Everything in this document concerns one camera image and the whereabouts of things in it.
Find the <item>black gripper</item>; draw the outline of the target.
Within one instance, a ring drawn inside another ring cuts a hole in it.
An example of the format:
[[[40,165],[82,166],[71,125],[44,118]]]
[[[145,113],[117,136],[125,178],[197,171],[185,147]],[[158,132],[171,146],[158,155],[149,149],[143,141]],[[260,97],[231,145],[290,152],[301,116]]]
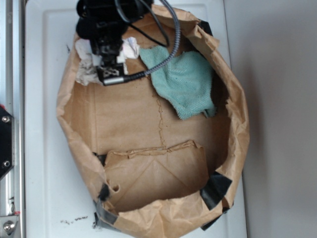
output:
[[[76,32],[89,40],[92,53],[101,57],[102,66],[117,63],[128,27],[152,9],[152,0],[80,0],[76,10]]]

